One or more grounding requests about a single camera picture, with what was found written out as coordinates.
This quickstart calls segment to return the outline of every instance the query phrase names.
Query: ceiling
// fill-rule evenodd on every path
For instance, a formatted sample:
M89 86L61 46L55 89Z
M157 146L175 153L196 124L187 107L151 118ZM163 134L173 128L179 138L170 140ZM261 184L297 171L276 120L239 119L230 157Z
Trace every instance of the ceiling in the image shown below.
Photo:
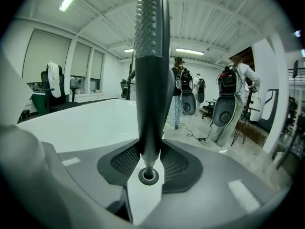
M132 53L137 0L27 0L16 17L61 27L118 56ZM171 57L182 56L202 66L218 68L227 59L287 24L273 0L169 0ZM176 48L204 55L176 52Z

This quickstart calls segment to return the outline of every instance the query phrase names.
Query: black office chair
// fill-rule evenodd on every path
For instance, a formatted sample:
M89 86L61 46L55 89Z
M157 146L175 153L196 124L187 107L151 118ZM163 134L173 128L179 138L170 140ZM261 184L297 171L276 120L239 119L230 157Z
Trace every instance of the black office chair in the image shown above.
M54 88L50 88L50 83L48 79L48 68L46 71L41 72L41 81L42 81L42 89L46 94L46 103L45 107L49 113L53 113L56 111L69 109L73 107L80 106L80 103L76 102L67 102L65 91L64 91L64 80L65 77L62 73L62 68L58 65L59 68L59 86L61 89L61 96L56 98L52 95L51 91L54 91Z

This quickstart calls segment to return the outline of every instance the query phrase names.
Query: white towel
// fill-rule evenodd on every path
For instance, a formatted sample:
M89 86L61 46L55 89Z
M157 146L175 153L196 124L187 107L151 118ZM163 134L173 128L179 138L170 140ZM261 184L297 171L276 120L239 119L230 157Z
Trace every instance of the white towel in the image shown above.
M47 63L48 69L48 79L50 88L54 88L53 91L51 91L52 95L54 97L60 97L61 96L61 88L59 86L59 68L58 65L55 63L52 63L51 61Z

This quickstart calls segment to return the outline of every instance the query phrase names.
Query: floor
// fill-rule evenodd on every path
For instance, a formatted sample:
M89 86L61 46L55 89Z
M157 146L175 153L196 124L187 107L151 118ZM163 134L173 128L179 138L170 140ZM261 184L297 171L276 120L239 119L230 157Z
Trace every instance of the floor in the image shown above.
M187 136L187 134L190 134L190 132L186 130L186 127L191 130L193 135L197 138L208 136L211 129L210 123L212 120L208 117L205 117L204 119L201 117L202 115L200 113L196 113L191 116L183 114L180 119L181 124L177 130L170 129L165 126L164 137L166 139L185 142L193 146L198 146L221 153L222 155L229 156L259 177L274 191L279 191L283 188L289 187L292 184L291 177L283 169L283 167L276 170L271 158L260 146L249 138L247 138L243 144L242 134L238 136L233 146L231 146L233 139L232 135L226 145L223 147L217 146L211 140L211 136L216 128L215 126L212 126L211 133L205 142L199 142L193 136Z

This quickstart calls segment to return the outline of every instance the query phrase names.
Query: railing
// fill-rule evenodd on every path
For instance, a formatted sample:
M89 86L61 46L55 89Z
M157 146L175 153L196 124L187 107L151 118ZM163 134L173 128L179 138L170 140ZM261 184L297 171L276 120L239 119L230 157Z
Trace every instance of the railing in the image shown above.
M294 78L293 76L293 69L289 69L288 70L288 77L289 77L289 81L293 82ZM305 82L305 68L298 68L297 70L297 76L295 77L295 81L296 82Z

